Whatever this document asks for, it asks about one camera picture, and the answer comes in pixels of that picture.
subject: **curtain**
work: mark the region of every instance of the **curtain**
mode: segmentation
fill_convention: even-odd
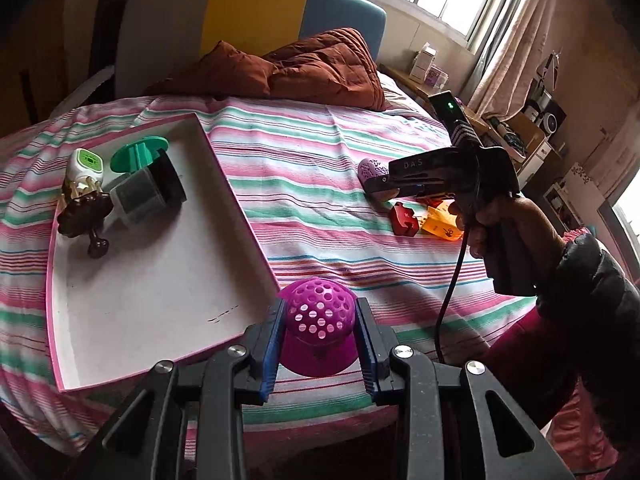
[[[542,62],[555,6],[556,0],[521,0],[510,30],[469,101],[480,116],[506,120],[522,109]]]
[[[640,167],[640,100],[632,105],[619,132],[589,171],[611,203],[620,197]]]
[[[486,73],[486,69],[494,58],[500,42],[504,35],[511,27],[520,3],[522,0],[501,0],[497,12],[492,19],[489,28],[478,45],[478,50],[474,56],[474,70],[469,75],[465,85],[460,92],[460,99],[464,103],[471,100],[472,95],[478,88],[482,76]]]

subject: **folded blanket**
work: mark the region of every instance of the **folded blanket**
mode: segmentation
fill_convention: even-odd
[[[385,98],[367,43],[354,28],[337,28],[251,56],[220,41],[199,62],[145,95],[293,99],[381,112]]]

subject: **silver bolt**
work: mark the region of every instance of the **silver bolt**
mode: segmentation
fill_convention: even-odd
[[[480,361],[469,361],[466,364],[466,369],[469,371],[470,374],[473,374],[473,375],[482,375],[486,370],[486,368]]]
[[[154,370],[159,374],[167,374],[174,369],[174,364],[171,361],[159,361],[154,366]]]
[[[414,354],[414,349],[407,345],[398,345],[394,348],[394,354],[401,359],[408,359]]]
[[[246,348],[242,345],[231,345],[226,349],[226,353],[228,353],[231,357],[242,357],[246,354]]]

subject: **black sleeve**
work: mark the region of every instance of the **black sleeve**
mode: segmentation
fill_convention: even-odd
[[[591,235],[567,244],[538,295],[540,316],[566,334],[570,359],[609,441],[640,435],[640,296]]]

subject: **green label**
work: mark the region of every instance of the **green label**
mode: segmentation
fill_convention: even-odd
[[[89,168],[96,173],[102,172],[102,159],[95,155],[95,153],[89,152],[87,150],[80,150],[78,152],[78,163],[81,166]]]

